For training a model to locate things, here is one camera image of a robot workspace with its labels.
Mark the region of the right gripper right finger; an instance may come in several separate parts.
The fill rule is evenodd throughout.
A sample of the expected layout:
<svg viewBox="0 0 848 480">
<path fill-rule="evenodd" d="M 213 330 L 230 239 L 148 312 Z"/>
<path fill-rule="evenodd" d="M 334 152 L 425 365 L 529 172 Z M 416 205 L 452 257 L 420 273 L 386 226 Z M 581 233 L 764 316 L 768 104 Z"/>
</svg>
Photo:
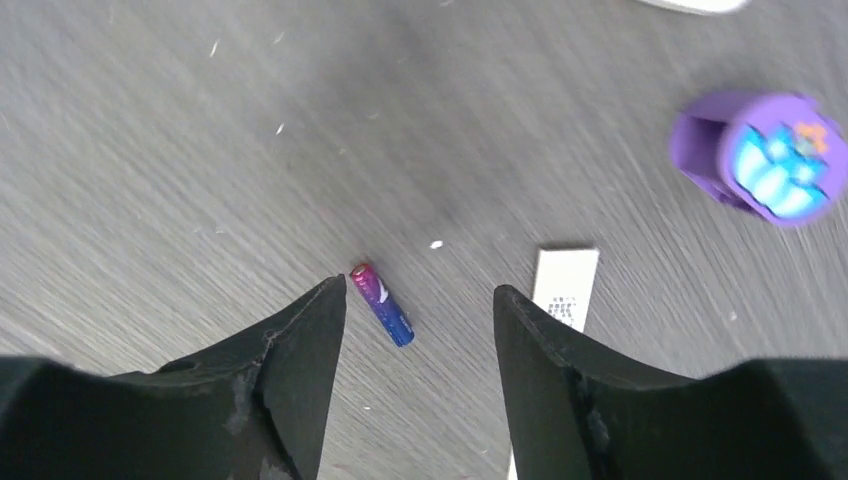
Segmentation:
<svg viewBox="0 0 848 480">
<path fill-rule="evenodd" d="M 494 337 L 521 479 L 843 479 L 847 364 L 753 359 L 702 379 L 625 356 L 514 287 Z"/>
</svg>

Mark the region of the white remote control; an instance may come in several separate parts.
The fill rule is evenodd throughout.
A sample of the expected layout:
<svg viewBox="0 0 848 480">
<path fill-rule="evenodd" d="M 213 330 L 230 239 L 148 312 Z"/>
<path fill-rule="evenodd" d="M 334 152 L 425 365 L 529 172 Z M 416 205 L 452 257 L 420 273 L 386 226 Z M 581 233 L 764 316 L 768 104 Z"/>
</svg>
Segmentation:
<svg viewBox="0 0 848 480">
<path fill-rule="evenodd" d="M 694 15 L 725 15 L 736 12 L 750 0 L 640 0 L 642 3 L 667 10 Z"/>
</svg>

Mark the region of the blue purple battery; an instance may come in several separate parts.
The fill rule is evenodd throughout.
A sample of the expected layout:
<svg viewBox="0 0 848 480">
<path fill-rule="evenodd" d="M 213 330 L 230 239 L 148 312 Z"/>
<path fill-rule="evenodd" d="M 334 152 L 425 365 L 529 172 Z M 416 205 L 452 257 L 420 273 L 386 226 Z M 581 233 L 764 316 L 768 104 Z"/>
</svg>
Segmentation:
<svg viewBox="0 0 848 480">
<path fill-rule="evenodd" d="M 363 263 L 353 268 L 350 277 L 393 343 L 397 347 L 411 344 L 414 331 L 377 272 Z"/>
</svg>

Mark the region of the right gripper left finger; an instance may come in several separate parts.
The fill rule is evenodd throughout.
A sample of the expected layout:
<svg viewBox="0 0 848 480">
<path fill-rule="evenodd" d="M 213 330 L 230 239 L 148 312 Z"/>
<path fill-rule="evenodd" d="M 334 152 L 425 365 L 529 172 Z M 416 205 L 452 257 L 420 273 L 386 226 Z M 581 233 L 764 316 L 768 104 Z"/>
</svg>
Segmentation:
<svg viewBox="0 0 848 480">
<path fill-rule="evenodd" d="M 155 372 L 1 360 L 5 479 L 314 479 L 345 329 L 346 282 Z"/>
</svg>

